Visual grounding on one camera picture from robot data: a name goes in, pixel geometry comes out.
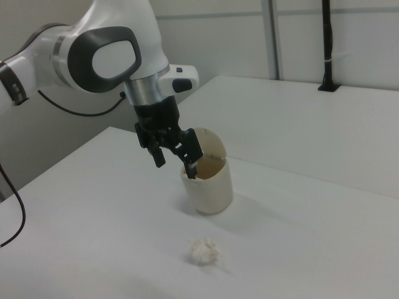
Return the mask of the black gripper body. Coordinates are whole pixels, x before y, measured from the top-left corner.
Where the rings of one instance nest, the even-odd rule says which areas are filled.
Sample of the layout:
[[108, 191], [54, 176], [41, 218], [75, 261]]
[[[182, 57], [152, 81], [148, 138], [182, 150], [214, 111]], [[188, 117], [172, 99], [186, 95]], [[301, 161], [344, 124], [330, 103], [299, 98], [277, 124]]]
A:
[[174, 96], [151, 105], [133, 107], [138, 118], [135, 130], [142, 148], [149, 148], [151, 143], [158, 143], [159, 146], [168, 149], [179, 144], [180, 113]]

